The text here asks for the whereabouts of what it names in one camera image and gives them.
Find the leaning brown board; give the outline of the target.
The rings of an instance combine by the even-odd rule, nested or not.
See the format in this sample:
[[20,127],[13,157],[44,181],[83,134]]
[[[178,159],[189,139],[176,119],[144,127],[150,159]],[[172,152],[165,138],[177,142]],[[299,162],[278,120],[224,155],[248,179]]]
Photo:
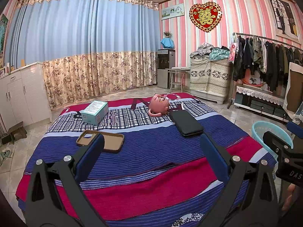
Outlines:
[[302,104],[302,66],[290,62],[288,84],[283,102],[283,109],[294,119],[297,110]]

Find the low tv bench lace cover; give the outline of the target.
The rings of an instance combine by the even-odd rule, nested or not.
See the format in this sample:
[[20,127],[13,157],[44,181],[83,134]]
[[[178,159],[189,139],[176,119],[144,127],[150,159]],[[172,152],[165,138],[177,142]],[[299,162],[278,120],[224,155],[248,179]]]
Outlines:
[[261,116],[280,120],[290,121],[290,117],[283,109],[284,98],[262,89],[246,85],[237,85],[235,96],[235,108],[242,108]]

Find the brown phone case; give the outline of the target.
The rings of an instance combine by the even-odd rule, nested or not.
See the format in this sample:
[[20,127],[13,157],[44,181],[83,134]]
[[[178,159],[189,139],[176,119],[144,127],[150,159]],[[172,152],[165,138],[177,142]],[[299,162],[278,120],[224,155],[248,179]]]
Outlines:
[[124,135],[118,133],[85,130],[76,143],[80,147],[93,145],[107,153],[118,153],[124,143]]

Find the black phone case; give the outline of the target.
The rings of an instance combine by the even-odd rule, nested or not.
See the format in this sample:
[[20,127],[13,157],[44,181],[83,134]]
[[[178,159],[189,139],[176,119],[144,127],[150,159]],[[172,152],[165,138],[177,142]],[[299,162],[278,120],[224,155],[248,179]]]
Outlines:
[[185,138],[201,135],[204,132],[204,127],[187,110],[172,111],[169,116]]

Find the hanging dark clothes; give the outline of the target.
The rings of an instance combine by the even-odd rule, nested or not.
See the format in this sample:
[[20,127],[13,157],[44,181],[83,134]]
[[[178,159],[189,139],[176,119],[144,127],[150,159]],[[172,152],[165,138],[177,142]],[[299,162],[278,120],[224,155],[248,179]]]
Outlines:
[[234,33],[229,62],[232,79],[269,92],[288,84],[290,62],[302,66],[302,49],[271,38]]

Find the white side cabinet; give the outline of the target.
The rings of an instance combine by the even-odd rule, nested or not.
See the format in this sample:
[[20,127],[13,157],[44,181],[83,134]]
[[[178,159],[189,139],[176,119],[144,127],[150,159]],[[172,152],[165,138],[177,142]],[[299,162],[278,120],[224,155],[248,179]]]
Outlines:
[[52,122],[43,64],[29,64],[1,77],[1,122],[4,131],[20,122],[26,127],[42,121]]

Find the striped blue red blanket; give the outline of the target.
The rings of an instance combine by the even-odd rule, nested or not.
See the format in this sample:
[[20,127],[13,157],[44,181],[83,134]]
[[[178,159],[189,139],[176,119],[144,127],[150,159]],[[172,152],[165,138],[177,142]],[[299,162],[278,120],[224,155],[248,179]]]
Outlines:
[[102,153],[81,188],[109,226],[197,226],[223,183],[216,179],[199,137],[183,137],[168,115],[148,115],[147,99],[110,101],[96,126],[76,117],[84,105],[63,110],[37,144],[16,190],[25,210],[30,176],[38,159],[73,155],[85,130],[119,133],[118,153]]

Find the pile of clothes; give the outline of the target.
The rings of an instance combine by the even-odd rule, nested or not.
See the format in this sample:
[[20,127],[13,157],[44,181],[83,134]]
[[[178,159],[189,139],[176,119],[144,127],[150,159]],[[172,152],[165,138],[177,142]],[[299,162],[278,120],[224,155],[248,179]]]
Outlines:
[[213,45],[209,43],[203,43],[200,45],[196,51],[192,52],[190,54],[190,58],[202,58],[202,57],[209,57],[210,61],[219,61],[222,59],[228,59],[230,55],[230,50],[222,46],[221,48],[219,47],[214,47]]

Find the small metal folding table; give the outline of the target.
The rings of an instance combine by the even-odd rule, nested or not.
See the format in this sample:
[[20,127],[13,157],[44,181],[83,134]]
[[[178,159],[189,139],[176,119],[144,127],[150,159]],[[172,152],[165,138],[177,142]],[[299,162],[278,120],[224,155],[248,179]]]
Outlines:
[[183,86],[185,84],[185,77],[187,74],[190,73],[190,68],[188,67],[172,67],[166,68],[169,77],[170,77],[170,84],[169,90],[172,91],[175,86],[178,86],[183,92]]

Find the grey water dispenser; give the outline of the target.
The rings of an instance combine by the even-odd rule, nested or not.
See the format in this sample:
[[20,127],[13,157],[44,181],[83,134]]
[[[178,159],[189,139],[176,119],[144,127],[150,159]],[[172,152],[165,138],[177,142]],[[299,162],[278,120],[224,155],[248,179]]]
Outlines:
[[170,88],[168,69],[175,66],[176,53],[174,49],[160,49],[157,51],[157,85],[160,88]]

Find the blue covered water bottle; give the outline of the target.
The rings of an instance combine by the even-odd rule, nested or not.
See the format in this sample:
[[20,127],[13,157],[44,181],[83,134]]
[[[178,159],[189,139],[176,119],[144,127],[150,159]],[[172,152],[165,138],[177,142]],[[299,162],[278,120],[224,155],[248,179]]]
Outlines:
[[175,44],[173,42],[173,40],[169,37],[165,37],[161,40],[161,45],[164,49],[174,49],[175,48]]

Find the blue floral curtain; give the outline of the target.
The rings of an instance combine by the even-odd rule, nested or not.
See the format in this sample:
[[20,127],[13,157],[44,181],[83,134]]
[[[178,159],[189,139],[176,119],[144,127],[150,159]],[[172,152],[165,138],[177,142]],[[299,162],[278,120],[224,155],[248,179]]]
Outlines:
[[40,62],[51,107],[157,82],[159,5],[150,0],[19,0],[2,63]]

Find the framed wall poster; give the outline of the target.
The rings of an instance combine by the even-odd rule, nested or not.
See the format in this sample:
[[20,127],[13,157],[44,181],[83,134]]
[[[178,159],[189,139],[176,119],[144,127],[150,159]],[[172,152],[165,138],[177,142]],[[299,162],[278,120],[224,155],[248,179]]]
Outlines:
[[277,35],[299,43],[295,17],[291,6],[284,0],[268,0],[273,12]]

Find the heart-shaped red wall decoration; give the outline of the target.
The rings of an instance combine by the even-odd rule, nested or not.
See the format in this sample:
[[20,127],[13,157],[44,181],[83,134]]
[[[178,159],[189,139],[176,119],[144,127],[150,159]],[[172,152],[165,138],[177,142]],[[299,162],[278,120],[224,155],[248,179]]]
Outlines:
[[204,32],[212,31],[221,21],[221,7],[214,2],[195,4],[190,8],[191,22]]

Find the landscape wall picture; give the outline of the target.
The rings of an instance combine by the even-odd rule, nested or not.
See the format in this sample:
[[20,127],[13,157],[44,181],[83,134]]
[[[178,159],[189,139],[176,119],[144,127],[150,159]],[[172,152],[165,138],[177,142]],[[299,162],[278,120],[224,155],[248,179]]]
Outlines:
[[173,5],[161,10],[161,20],[163,21],[165,19],[183,16],[184,14],[184,3]]

